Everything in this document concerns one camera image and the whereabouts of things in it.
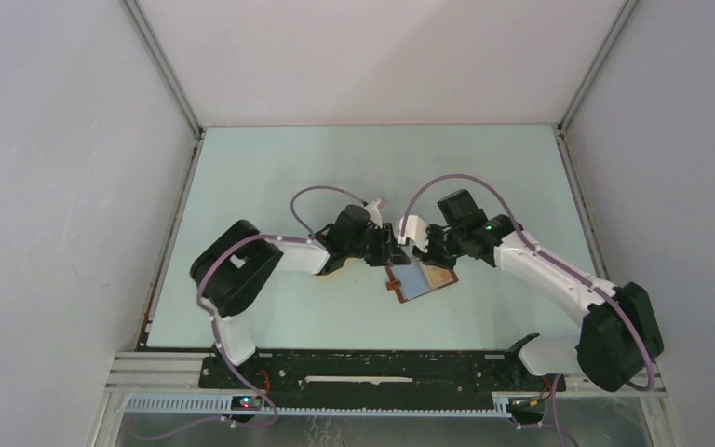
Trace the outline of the orange VIP credit card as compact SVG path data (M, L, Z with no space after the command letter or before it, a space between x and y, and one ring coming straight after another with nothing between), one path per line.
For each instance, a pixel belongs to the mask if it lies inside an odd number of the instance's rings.
M425 280L431 290L438 290L448 287L458 281L458 277L452 270L443 269L432 265L424 265L422 271Z

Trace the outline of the brown leather card holder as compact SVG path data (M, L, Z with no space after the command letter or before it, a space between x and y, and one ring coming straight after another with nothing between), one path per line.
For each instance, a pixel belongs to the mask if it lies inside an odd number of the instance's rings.
M425 280L423 266L413 260L409 264L387 266L384 269L387 274L385 287L396 295L401 304L446 288L431 290Z

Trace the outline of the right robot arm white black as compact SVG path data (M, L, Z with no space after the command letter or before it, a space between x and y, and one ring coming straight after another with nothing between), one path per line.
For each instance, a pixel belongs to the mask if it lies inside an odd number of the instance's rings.
M411 243L423 264L453 269L463 257L482 261L543 293L578 327L574 337L531 334L511 349L507 382L527 389L541 376L582 373L600 389L643 391L655 384L654 360L663 342L647 291L596 278L544 248L512 212L492 218L460 189L438 202L443 225L406 210L398 242Z

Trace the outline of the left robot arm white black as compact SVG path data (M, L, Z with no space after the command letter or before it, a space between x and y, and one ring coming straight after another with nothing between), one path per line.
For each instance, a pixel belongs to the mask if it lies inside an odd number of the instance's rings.
M196 304L209 314L226 381L241 388L256 378L251 356L257 345L246 312L276 271L327 276L352 259L370 267L411 262L393 225L380 217L368 205L348 205L334 222L307 237L266 234L239 220L194 260L189 275L196 285Z

